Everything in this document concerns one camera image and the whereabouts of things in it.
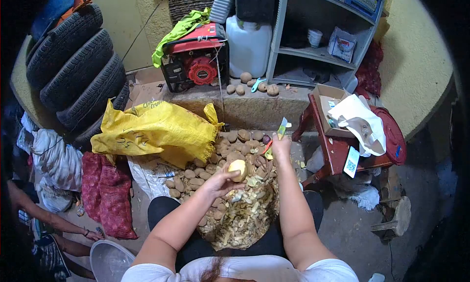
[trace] wooden table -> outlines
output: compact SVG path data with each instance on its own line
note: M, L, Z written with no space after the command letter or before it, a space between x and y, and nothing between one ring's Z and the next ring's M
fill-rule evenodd
M308 125L311 124L310 120L313 118L315 127L318 131L318 138L321 149L323 151L323 161L325 164L317 173L302 182L304 187L310 183L316 183L324 177L343 173L344 164L346 163L346 158L349 153L349 147L353 146L356 150L359 150L359 141L357 138L326 136L323 131L323 126L321 125L320 113L318 112L314 95L308 94L308 99L310 100L310 104L305 109L303 114L300 115L300 124L292 135L292 140L298 141L300 139L300 136L308 127ZM374 111L375 107L370 106L370 109ZM328 138L333 140L333 144L329 142ZM361 156L359 157L359 163L357 165L356 171L360 172L378 167L387 168L392 165L393 163L386 154L382 156L370 157Z

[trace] qr code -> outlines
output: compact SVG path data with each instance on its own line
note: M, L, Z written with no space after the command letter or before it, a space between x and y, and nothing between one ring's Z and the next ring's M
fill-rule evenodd
M348 170L350 170L351 172L355 172L356 171L356 164L351 162L351 160L348 160L348 162L346 164L346 168Z

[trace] generator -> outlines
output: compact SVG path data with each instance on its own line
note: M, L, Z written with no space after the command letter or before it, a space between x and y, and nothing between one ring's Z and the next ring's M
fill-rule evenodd
M217 60L219 83L230 84L228 42L224 28L218 23L200 25L179 40L167 42L163 45L163 54L162 72L171 92L214 85L218 81Z

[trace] woman's left hand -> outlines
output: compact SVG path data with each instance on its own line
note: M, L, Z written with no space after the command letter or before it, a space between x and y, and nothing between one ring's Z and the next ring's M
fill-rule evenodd
M234 183L232 178L240 175L240 171L227 172L228 165L217 171L212 177L210 177L204 185L201 187L207 191L212 197L222 197L229 191L234 189L243 189L244 183Z

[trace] person's arm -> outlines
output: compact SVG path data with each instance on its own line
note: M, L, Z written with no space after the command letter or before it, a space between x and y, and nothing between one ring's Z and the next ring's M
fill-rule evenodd
M336 259L318 238L314 217L291 164L291 140L273 134L273 155L279 183L279 218L287 257L299 271L322 259Z
M31 217L36 218L41 222L47 223L62 232L82 235L85 235L88 232L88 230L73 225L72 223L62 219L58 215L40 208L37 204L33 203L29 196L27 196L26 193L19 189L15 185L15 183L11 181L7 181L7 183L12 203L21 208ZM94 231L90 231L88 234L86 234L86 238L95 241L97 241L98 239L103 239L100 234Z
M189 200L161 219L150 232L135 257L132 266L157 264L175 273L176 253L188 241L197 224L217 197L233 189L242 189L244 184L235 184L231 178L240 171L226 172L227 166L210 177Z

